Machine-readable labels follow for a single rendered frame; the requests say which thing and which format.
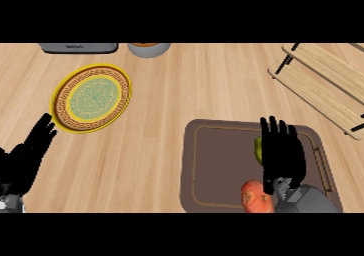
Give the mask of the brown rectangular tray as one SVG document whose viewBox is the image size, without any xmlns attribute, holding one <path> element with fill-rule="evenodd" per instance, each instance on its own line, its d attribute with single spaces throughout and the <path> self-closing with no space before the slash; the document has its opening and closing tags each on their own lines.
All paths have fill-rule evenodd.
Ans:
<svg viewBox="0 0 364 256">
<path fill-rule="evenodd" d="M 295 125 L 306 157 L 303 184 L 314 186 L 343 211 L 323 145 L 317 133 Z M 180 173 L 180 204 L 188 213 L 242 213 L 241 187 L 263 180 L 255 160 L 258 122 L 192 120 L 185 128 Z"/>
</svg>

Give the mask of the orange red fruit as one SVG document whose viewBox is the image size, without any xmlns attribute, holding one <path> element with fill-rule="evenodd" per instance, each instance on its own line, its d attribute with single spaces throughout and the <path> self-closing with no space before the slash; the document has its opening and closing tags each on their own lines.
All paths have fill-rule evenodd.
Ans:
<svg viewBox="0 0 364 256">
<path fill-rule="evenodd" d="M 272 198 L 263 192 L 263 184 L 257 180 L 248 180 L 242 184 L 241 203 L 247 213 L 273 212 Z"/>
</svg>

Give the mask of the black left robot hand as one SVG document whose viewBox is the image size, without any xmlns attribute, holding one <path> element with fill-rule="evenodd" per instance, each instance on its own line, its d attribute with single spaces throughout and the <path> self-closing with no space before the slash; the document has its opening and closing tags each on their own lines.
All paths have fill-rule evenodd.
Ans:
<svg viewBox="0 0 364 256">
<path fill-rule="evenodd" d="M 28 193 L 55 135 L 52 116 L 44 113 L 25 141 L 9 153 L 0 148 L 0 197 Z"/>
</svg>

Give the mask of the grey round pot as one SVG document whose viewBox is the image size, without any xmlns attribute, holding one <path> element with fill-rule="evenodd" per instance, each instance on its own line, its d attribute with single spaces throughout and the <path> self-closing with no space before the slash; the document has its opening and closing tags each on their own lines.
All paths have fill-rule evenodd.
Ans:
<svg viewBox="0 0 364 256">
<path fill-rule="evenodd" d="M 170 43 L 128 43 L 127 47 L 136 57 L 155 58 L 165 53 Z"/>
</svg>

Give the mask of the dark grey appliance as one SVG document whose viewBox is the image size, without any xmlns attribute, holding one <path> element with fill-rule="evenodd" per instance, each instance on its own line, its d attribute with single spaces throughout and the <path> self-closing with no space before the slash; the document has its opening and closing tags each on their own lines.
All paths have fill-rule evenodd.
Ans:
<svg viewBox="0 0 364 256">
<path fill-rule="evenodd" d="M 108 54 L 117 51 L 117 43 L 40 43 L 49 54 Z"/>
</svg>

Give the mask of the green pear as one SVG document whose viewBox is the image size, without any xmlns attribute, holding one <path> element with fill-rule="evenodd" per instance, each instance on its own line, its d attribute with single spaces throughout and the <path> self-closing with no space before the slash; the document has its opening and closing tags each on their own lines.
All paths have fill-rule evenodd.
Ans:
<svg viewBox="0 0 364 256">
<path fill-rule="evenodd" d="M 254 155 L 255 155 L 255 160 L 261 166 L 261 137 L 260 136 L 254 139 Z"/>
</svg>

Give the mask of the yellow patterned round plate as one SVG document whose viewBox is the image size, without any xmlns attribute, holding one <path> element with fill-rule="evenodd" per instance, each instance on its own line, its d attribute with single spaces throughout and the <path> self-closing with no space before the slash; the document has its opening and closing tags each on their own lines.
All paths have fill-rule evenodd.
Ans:
<svg viewBox="0 0 364 256">
<path fill-rule="evenodd" d="M 55 89 L 52 121 L 69 133 L 94 132 L 120 117 L 130 98 L 131 82 L 124 70 L 108 63 L 90 64 L 66 75 Z"/>
</svg>

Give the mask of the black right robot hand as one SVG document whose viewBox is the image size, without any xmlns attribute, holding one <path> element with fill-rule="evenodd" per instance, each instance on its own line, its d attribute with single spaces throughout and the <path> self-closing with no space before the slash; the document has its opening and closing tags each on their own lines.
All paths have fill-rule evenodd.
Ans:
<svg viewBox="0 0 364 256">
<path fill-rule="evenodd" d="M 273 116 L 260 118 L 263 192 L 273 194 L 273 181 L 289 178 L 295 189 L 306 176 L 306 159 L 301 142 L 292 125 L 285 125 Z"/>
</svg>

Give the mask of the wooden tiered shelf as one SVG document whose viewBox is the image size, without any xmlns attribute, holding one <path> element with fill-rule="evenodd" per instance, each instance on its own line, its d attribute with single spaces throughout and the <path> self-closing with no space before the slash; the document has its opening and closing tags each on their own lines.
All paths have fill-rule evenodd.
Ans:
<svg viewBox="0 0 364 256">
<path fill-rule="evenodd" d="M 364 73 L 317 44 L 285 43 L 270 77 L 354 140 L 364 139 Z"/>
</svg>

